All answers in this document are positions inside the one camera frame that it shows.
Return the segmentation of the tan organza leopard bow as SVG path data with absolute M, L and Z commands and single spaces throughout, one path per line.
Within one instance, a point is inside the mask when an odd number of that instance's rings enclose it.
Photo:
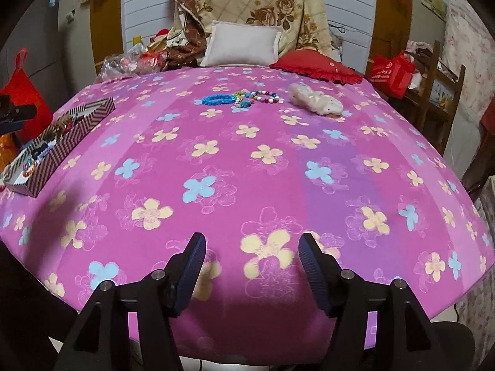
M 41 134 L 41 138 L 47 143 L 54 140 L 59 141 L 74 127 L 74 123 L 75 118 L 72 115 L 63 115 L 46 128 Z

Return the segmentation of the cream dotted chiffon scrunchie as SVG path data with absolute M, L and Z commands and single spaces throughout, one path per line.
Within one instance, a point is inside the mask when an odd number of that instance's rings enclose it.
M 290 102 L 319 116 L 340 116 L 342 103 L 321 91 L 313 91 L 308 85 L 291 84 L 288 87 Z

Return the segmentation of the striped white jewelry box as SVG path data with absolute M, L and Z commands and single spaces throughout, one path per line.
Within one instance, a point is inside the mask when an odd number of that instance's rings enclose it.
M 43 141 L 41 134 L 44 131 L 33 139 L 3 170 L 1 181 L 4 186 L 13 193 L 37 197 L 72 150 L 114 110 L 113 99 L 109 97 L 77 105 L 63 113 L 75 118 L 74 127 L 59 141 Z

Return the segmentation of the red gift bag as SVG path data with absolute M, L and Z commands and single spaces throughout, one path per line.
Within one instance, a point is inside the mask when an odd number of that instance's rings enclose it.
M 24 62 L 28 51 L 21 49 L 15 57 L 15 69 L 7 85 L 1 89 L 2 95 L 10 95 L 13 105 L 23 107 L 34 105 L 36 115 L 33 119 L 25 121 L 23 128 L 17 132 L 22 143 L 35 139 L 52 122 L 53 114 L 44 98 L 33 85 L 24 70 Z

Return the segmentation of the clear plastic snack bag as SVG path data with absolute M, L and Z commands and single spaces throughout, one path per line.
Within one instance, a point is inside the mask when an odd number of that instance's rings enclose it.
M 96 83 L 113 79 L 159 73 L 165 68 L 167 51 L 148 51 L 141 43 L 122 54 L 107 56 L 101 64 Z

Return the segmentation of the brown patterned blanket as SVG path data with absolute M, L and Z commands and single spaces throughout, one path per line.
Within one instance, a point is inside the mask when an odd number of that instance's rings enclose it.
M 201 22 L 196 0 L 173 0 L 173 25 L 166 37 L 165 68 L 196 67 L 205 55 L 207 37 Z

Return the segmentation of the white small pillow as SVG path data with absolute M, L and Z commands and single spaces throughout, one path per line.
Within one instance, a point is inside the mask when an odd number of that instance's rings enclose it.
M 278 27 L 214 21 L 200 66 L 268 67 L 278 59 L 282 34 Z

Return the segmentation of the wooden chair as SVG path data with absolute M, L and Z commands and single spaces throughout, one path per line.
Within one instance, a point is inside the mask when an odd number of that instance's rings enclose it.
M 415 64 L 424 70 L 420 86 L 404 96 L 414 108 L 413 125 L 443 155 L 462 96 L 466 66 L 456 74 L 441 62 L 441 42 L 435 40 L 433 50 L 412 53 Z

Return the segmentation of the pink floral bedsheet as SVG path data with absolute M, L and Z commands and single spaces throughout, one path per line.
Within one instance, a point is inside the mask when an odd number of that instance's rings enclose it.
M 319 116 L 291 84 L 343 105 Z M 41 285 L 82 308 L 104 280 L 141 280 L 205 235 L 180 353 L 248 364 L 320 358 L 332 322 L 299 261 L 309 232 L 365 280 L 402 278 L 435 316 L 493 265 L 488 230 L 441 155 L 372 86 L 258 67 L 89 85 L 111 97 L 36 198 L 5 191 L 1 238 Z

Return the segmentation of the red shopping bag right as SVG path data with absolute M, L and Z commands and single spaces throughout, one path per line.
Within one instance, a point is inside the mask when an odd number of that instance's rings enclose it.
M 387 97 L 402 99 L 415 70 L 415 64 L 404 51 L 391 59 L 376 54 L 368 80 L 376 90 Z

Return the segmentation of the red ruffled cushion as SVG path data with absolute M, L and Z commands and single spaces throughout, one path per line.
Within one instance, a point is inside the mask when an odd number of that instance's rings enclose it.
M 342 85 L 356 85 L 363 81 L 362 75 L 312 49 L 290 51 L 269 68 Z

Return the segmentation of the beige floral quilt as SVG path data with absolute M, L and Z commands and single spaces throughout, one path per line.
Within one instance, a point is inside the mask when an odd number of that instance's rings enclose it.
M 208 38 L 214 21 L 278 27 L 280 54 L 314 49 L 330 55 L 331 36 L 324 0 L 196 0 Z

